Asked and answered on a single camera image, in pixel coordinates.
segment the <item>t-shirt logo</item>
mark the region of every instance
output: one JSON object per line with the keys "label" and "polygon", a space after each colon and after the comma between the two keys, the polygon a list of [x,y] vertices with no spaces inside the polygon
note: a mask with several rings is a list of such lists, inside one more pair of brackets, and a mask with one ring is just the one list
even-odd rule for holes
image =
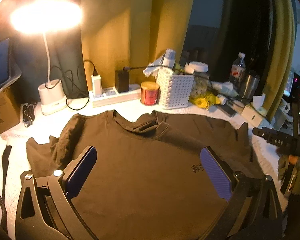
{"label": "t-shirt logo", "polygon": [[197,171],[204,171],[204,167],[202,167],[202,164],[199,163],[198,165],[191,166],[192,172],[196,173]]}

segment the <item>glowing lamp head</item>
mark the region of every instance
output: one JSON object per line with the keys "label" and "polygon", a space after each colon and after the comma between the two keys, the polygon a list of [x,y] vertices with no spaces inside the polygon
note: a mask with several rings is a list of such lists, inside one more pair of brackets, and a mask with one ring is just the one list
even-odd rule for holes
{"label": "glowing lamp head", "polygon": [[11,14],[11,23],[17,31],[31,33],[55,32],[80,23],[81,9],[67,0],[36,0]]}

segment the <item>white lamp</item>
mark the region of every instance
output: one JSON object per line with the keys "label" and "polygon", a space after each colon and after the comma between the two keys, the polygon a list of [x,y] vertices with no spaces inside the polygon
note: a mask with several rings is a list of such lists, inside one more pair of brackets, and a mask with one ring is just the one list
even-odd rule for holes
{"label": "white lamp", "polygon": [[48,81],[38,87],[43,114],[52,114],[66,107],[66,96],[62,83],[50,81],[50,56],[46,32],[69,29],[80,23],[81,9],[66,0],[36,0],[11,14],[11,23],[17,31],[34,34],[42,33],[48,57]]}

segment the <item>hand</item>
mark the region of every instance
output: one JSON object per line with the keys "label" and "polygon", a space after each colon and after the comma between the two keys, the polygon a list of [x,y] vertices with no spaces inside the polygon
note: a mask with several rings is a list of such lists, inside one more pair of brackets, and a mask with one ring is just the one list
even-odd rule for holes
{"label": "hand", "polygon": [[300,194],[300,157],[293,156],[293,155],[280,156],[278,161],[278,180],[284,179],[289,163],[295,165],[298,171],[296,182],[292,190],[292,194],[299,195]]}

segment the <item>t-shirt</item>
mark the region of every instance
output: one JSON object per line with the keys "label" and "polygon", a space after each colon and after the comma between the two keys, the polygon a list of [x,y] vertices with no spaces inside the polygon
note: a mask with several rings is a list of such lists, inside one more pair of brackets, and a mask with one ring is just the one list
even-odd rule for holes
{"label": "t-shirt", "polygon": [[49,176],[87,145],[97,162],[79,195],[72,199],[100,240],[198,239],[226,207],[200,161],[210,146],[236,171],[261,178],[252,161],[248,126],[200,115],[144,114],[134,123],[116,111],[95,116],[75,114],[60,138],[27,142],[36,177]]}

